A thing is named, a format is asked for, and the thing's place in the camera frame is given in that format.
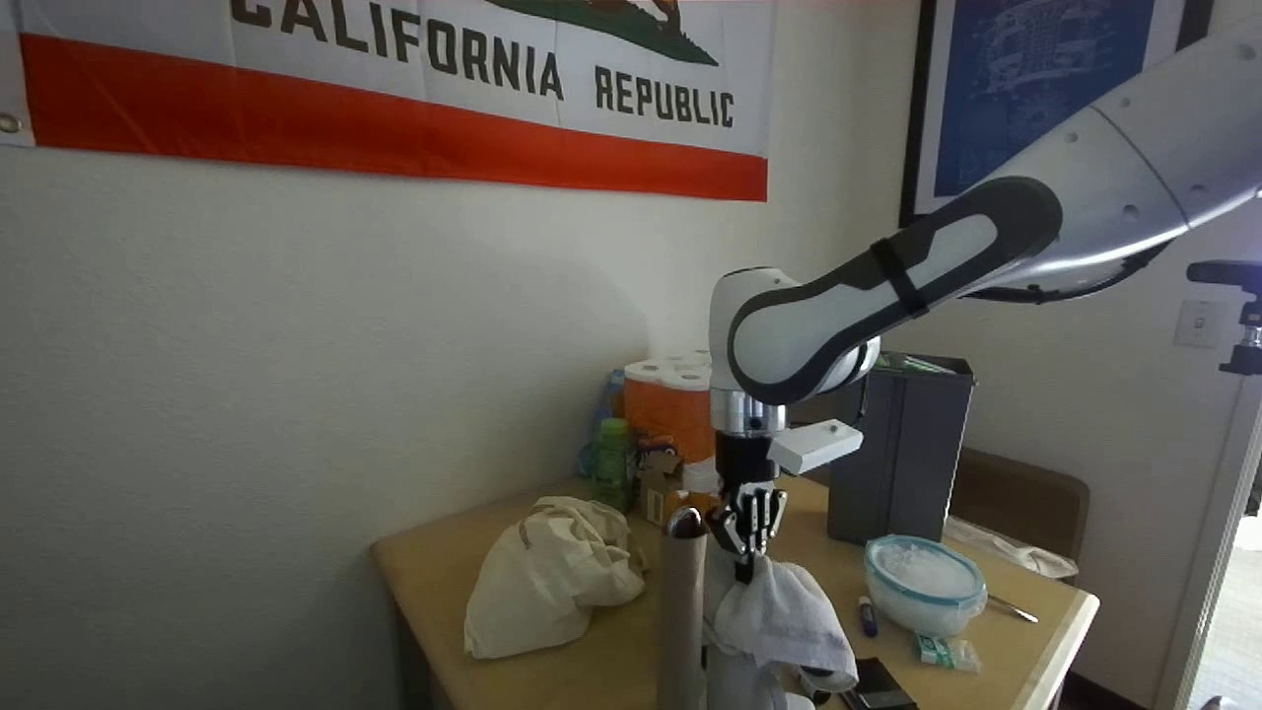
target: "white cloth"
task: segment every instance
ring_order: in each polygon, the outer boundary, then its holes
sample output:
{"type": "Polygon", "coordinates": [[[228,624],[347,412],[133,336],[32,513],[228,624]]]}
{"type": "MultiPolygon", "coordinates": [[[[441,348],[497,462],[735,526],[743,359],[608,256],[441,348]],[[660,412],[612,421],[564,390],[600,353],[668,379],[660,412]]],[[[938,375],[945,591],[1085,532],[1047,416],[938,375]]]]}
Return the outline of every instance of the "white cloth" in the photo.
{"type": "Polygon", "coordinates": [[[466,607],[475,659],[572,643],[589,632],[589,607],[617,607],[644,591],[623,513],[581,499],[535,505],[481,561],[466,607]]]}
{"type": "Polygon", "coordinates": [[[817,576],[768,557],[756,557],[755,565],[755,580],[731,583],[715,607],[715,646],[751,655],[756,668],[796,671],[814,690],[851,690],[861,682],[855,651],[817,576]]]}

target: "picture frame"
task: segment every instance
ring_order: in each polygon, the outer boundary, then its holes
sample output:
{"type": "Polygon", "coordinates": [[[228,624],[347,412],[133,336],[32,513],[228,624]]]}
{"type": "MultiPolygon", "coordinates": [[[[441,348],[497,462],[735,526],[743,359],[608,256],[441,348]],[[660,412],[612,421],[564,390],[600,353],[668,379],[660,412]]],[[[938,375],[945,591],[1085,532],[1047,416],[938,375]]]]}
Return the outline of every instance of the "picture frame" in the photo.
{"type": "Polygon", "coordinates": [[[936,214],[1115,82],[1207,35],[1216,0],[923,0],[898,221],[936,214]]]}

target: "white container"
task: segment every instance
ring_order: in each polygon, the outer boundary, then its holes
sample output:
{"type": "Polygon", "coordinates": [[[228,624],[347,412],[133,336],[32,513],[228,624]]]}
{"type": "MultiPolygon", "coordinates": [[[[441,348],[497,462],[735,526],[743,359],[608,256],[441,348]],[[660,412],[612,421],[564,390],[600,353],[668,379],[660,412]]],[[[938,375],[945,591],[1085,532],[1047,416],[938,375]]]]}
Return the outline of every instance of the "white container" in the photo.
{"type": "Polygon", "coordinates": [[[915,637],[964,637],[987,607],[978,565],[927,537],[876,537],[863,546],[871,603],[915,637]]]}

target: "red stripe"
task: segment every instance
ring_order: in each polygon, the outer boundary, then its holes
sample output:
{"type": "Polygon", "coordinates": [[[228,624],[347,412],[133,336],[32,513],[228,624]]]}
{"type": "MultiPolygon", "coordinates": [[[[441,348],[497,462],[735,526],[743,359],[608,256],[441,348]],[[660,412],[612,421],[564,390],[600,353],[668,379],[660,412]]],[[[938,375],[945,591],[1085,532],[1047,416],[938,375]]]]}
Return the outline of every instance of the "red stripe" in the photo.
{"type": "Polygon", "coordinates": [[[38,148],[767,200],[767,157],[24,35],[38,148]]]}

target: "green bottle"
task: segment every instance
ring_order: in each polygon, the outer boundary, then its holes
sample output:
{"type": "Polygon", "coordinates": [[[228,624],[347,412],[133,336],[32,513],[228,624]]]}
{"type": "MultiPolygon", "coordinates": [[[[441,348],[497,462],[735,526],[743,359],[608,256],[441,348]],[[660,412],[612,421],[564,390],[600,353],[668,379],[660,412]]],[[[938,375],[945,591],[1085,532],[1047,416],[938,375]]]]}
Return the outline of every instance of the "green bottle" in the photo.
{"type": "Polygon", "coordinates": [[[626,419],[604,419],[597,433],[597,503],[630,511],[630,427],[626,419]]]}

